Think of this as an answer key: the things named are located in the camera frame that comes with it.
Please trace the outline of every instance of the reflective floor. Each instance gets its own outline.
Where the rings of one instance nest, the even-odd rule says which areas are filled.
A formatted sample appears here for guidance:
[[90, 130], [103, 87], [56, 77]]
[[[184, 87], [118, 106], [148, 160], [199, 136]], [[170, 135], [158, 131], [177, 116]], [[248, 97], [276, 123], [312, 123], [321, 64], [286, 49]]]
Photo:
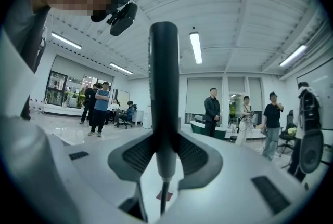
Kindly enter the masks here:
[[[65, 142], [65, 145], [92, 143], [101, 140], [112, 140], [121, 136], [132, 137], [133, 139], [135, 139], [149, 132], [149, 130], [142, 128], [141, 125], [133, 125], [132, 128], [128, 127], [128, 129], [125, 129], [125, 127], [123, 126], [121, 126], [120, 128], [115, 128], [112, 123], [109, 123], [108, 125], [105, 125], [103, 127], [102, 137], [98, 138], [97, 135], [87, 135], [90, 131], [90, 126], [88, 122], [79, 124], [80, 118], [61, 117], [35, 113], [31, 115], [31, 122], [38, 124], [38, 126], [44, 129], [47, 134], [54, 134], [56, 136], [59, 136]], [[182, 131], [190, 131], [190, 128], [182, 127]], [[250, 148], [258, 154], [261, 154], [264, 147], [264, 140], [247, 140], [243, 147]], [[326, 148], [324, 148], [323, 159], [329, 160], [331, 156], [332, 153]], [[286, 153], [282, 154], [280, 157], [279, 150], [277, 150], [275, 153], [275, 157], [272, 161], [272, 165], [276, 166], [278, 169], [281, 169], [281, 167], [288, 165], [290, 157], [291, 151], [286, 151]], [[302, 185], [306, 184], [309, 188], [315, 188], [320, 183], [323, 175], [327, 171], [327, 168], [327, 165], [321, 163], [316, 171], [308, 174], [305, 177]], [[182, 165], [180, 160], [177, 159], [176, 173], [169, 187], [169, 192], [172, 193], [172, 197], [170, 201], [167, 202], [167, 209], [177, 198], [178, 182], [183, 177], [184, 175], [182, 171]], [[160, 200], [158, 200], [156, 197], [162, 188], [162, 181], [157, 171], [155, 156], [145, 170], [141, 178], [141, 184], [144, 196], [145, 209], [149, 218], [149, 223], [154, 223], [160, 218]]]

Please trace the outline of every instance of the white ceiling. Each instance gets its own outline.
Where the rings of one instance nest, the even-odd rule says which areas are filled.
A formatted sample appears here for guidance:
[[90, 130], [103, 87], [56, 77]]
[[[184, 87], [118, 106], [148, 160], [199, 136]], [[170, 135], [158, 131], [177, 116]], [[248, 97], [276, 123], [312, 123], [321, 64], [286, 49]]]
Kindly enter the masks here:
[[[104, 66], [114, 62], [147, 76], [148, 31], [151, 24], [171, 21], [179, 31], [181, 73], [262, 72], [283, 75], [279, 63], [307, 44], [326, 23], [317, 0], [134, 0], [139, 6], [134, 24], [118, 37], [106, 20], [75, 17], [51, 10], [49, 32], [82, 46], [77, 50], [48, 39]], [[203, 64], [196, 64], [189, 33], [200, 34]]]

